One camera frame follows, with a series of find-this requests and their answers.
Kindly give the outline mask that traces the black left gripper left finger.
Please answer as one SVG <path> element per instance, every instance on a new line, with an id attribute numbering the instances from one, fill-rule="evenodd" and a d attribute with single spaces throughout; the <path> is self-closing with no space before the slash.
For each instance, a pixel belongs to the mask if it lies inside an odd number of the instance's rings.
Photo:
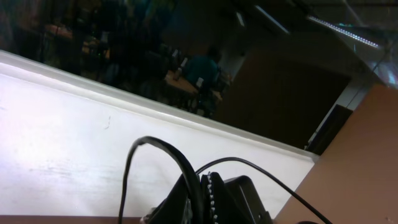
<path id="1" fill-rule="evenodd" d="M 158 207 L 140 219 L 140 224 L 191 224 L 193 211 L 184 177 L 181 175 Z"/>

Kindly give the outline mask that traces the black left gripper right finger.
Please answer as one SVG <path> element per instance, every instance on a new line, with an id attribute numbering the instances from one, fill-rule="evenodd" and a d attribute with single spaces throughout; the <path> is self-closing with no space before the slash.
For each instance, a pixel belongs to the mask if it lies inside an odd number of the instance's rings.
<path id="1" fill-rule="evenodd" d="M 272 224 L 252 180 L 241 175 L 223 180 L 219 173 L 201 176 L 207 224 Z"/>

